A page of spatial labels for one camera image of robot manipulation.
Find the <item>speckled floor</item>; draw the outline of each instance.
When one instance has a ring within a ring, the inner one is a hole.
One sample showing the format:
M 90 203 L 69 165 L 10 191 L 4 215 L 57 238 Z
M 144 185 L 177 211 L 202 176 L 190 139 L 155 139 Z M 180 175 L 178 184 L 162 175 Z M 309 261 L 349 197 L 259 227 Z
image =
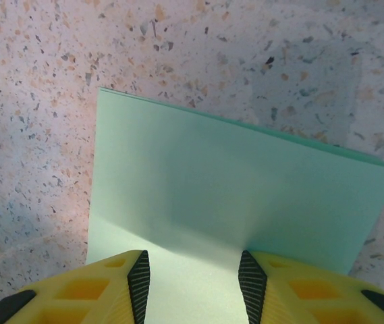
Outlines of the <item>speckled floor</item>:
M 384 0 L 111 1 L 0 0 L 0 298 L 84 263 L 99 86 L 384 159 Z

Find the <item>paper sheet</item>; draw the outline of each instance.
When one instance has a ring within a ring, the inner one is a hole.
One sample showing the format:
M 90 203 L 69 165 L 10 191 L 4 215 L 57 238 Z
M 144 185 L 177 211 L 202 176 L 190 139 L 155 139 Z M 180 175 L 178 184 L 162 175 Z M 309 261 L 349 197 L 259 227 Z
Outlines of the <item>paper sheet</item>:
M 384 162 L 100 89 L 88 257 L 147 249 L 146 323 L 247 323 L 243 249 L 347 273 Z

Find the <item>stack of paper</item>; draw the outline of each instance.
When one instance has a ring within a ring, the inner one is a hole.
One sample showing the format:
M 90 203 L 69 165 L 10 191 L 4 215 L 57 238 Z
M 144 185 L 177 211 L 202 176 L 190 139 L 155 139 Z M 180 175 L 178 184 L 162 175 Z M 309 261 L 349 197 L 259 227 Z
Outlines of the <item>stack of paper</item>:
M 146 323 L 247 323 L 243 249 L 347 273 L 384 205 L 384 162 L 101 89 L 89 263 L 147 249 Z

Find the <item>square hole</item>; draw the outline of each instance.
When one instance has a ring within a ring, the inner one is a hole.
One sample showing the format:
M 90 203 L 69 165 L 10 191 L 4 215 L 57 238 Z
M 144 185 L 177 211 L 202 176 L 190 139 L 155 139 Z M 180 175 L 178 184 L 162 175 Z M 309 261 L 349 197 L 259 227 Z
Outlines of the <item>square hole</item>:
M 108 268 L 120 268 L 124 265 L 124 263 L 126 263 L 126 260 L 125 259 L 116 259 L 116 260 L 112 260 L 111 262 L 108 262 L 105 267 L 108 267 Z
M 270 266 L 273 268 L 290 268 L 289 265 L 284 265 L 283 263 L 277 261 L 269 261 Z
M 372 324 L 366 315 L 355 309 L 319 309 L 311 313 L 319 324 Z
M 292 280 L 289 285 L 300 299 L 334 299 L 340 297 L 333 285 L 324 280 Z
M 86 308 L 50 307 L 35 317 L 31 324 L 80 324 L 87 313 Z
M 58 293 L 57 299 L 96 300 L 108 286 L 108 279 L 79 279 L 74 280 Z

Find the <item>mint green card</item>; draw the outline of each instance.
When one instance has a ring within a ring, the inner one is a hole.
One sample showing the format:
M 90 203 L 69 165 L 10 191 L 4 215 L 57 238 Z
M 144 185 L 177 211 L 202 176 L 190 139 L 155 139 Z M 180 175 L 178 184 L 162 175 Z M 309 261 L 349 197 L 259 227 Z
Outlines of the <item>mint green card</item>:
M 146 248 L 158 292 L 210 268 L 227 289 L 246 248 L 347 273 L 383 206 L 374 157 L 100 89 L 88 262 Z M 225 323 L 238 309 L 223 308 Z

